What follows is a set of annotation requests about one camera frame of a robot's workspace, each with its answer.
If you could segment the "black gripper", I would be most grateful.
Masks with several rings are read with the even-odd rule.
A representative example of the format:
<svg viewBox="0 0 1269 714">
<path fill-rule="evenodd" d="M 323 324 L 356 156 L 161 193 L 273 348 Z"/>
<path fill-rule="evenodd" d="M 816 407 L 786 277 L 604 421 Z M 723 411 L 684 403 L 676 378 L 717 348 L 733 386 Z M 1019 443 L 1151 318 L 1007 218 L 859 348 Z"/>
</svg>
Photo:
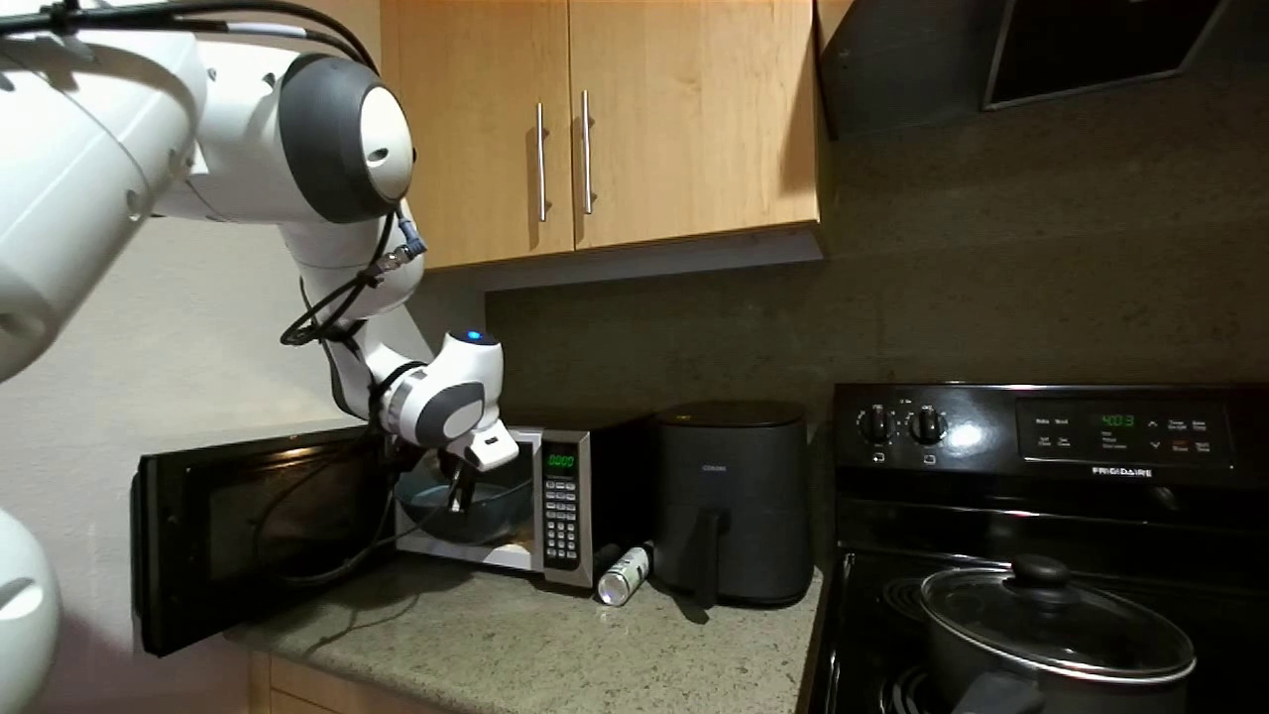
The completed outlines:
<svg viewBox="0 0 1269 714">
<path fill-rule="evenodd" d="M 433 474 L 442 485 L 442 504 L 453 512 L 469 512 L 475 493 L 475 464 L 453 451 L 437 451 Z"/>
</svg>

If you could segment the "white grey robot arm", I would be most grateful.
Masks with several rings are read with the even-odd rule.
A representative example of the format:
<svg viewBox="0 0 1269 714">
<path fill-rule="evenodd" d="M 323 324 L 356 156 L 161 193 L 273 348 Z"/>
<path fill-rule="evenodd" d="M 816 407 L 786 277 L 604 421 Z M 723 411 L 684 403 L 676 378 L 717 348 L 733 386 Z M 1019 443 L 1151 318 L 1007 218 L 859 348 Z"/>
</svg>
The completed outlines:
<svg viewBox="0 0 1269 714">
<path fill-rule="evenodd" d="M 494 468 L 502 352 L 387 337 L 425 277 L 417 148 L 306 4 L 5 0 L 5 714 L 93 569 L 64 546 L 140 443 L 351 421 Z"/>
</svg>

